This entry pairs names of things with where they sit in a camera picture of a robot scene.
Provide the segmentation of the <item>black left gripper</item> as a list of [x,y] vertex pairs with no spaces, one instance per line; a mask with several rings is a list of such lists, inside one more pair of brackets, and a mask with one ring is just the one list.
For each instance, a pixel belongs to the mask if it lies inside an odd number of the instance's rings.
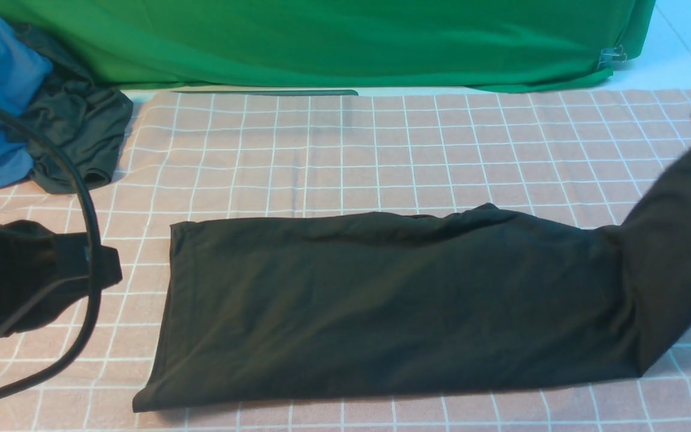
[[17,220],[0,226],[0,338],[55,322],[92,287],[123,279],[118,250],[84,233],[54,233]]

